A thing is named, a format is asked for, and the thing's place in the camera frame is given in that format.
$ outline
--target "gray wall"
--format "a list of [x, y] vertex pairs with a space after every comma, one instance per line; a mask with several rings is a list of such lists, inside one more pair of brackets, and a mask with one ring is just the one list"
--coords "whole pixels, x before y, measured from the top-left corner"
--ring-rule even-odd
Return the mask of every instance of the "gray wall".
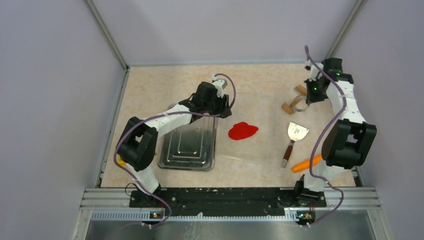
[[424, 1], [372, 0], [336, 57], [377, 137], [362, 167], [397, 239], [422, 239]]
[[323, 59], [355, 0], [94, 0], [129, 65]]
[[69, 239], [123, 70], [82, 0], [0, 1], [0, 239]]

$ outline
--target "red blob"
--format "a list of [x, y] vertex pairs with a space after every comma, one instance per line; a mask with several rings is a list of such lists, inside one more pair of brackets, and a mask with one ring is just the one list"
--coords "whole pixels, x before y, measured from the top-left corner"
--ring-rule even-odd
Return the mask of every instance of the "red blob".
[[233, 140], [247, 139], [253, 136], [259, 130], [258, 127], [247, 124], [247, 122], [239, 122], [228, 131], [228, 137]]

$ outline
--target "metal spatula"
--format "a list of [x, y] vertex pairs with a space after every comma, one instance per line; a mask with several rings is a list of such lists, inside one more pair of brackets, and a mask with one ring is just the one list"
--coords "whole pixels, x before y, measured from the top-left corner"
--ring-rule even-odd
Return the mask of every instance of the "metal spatula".
[[290, 125], [288, 125], [287, 132], [291, 141], [287, 149], [285, 150], [284, 157], [281, 163], [282, 168], [286, 167], [287, 161], [289, 161], [290, 155], [292, 154], [293, 145], [295, 144], [295, 142], [304, 139], [306, 134], [309, 132], [309, 128], [306, 128], [291, 121]]

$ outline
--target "rolling pin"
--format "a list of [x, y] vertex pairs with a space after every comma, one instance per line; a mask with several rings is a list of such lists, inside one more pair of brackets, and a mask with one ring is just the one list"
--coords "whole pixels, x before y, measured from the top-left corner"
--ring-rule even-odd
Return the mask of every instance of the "rolling pin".
[[[321, 159], [323, 159], [321, 154], [314, 156], [313, 160], [312, 160], [312, 166], [317, 165], [321, 161]], [[303, 161], [303, 162], [295, 165], [294, 167], [292, 167], [291, 170], [293, 171], [293, 173], [297, 173], [297, 172], [303, 171], [305, 169], [308, 169], [309, 168], [309, 162], [310, 162], [310, 159], [306, 159], [305, 161]]]
[[[306, 96], [308, 94], [307, 89], [302, 85], [297, 85], [294, 89], [303, 96]], [[287, 114], [291, 115], [295, 112], [293, 107], [296, 106], [296, 104], [298, 104], [301, 100], [302, 100], [301, 98], [295, 98], [293, 99], [293, 101], [291, 101], [290, 104], [283, 103], [283, 105], [281, 106], [281, 109], [283, 109], [284, 112], [286, 112]]]

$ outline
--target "beige table surface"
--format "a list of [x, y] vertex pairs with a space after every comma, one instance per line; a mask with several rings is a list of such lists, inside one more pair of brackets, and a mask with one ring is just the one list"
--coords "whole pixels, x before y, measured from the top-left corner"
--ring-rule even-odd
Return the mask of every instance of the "beige table surface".
[[[190, 96], [200, 82], [210, 82], [212, 75], [225, 73], [235, 82], [237, 92], [272, 95], [275, 103], [275, 150], [269, 164], [258, 164], [221, 156], [215, 157], [215, 166], [209, 172], [161, 169], [157, 166], [161, 144], [156, 147], [153, 171], [162, 187], [293, 187], [307, 170], [293, 173], [291, 167], [309, 158], [312, 147], [324, 126], [333, 116], [329, 100], [312, 104], [305, 112], [287, 115], [281, 104], [291, 101], [297, 93], [293, 88], [308, 78], [303, 64], [252, 65], [194, 65], [132, 67], [117, 119], [112, 147], [101, 182], [102, 187], [124, 187], [132, 178], [115, 166], [113, 153], [129, 118], [146, 118], [167, 110], [170, 104]], [[231, 85], [224, 90], [232, 92]], [[307, 136], [294, 145], [286, 168], [281, 168], [284, 151], [290, 142], [287, 135], [289, 122], [310, 128]], [[345, 171], [332, 181], [334, 186], [353, 187], [351, 171]]]

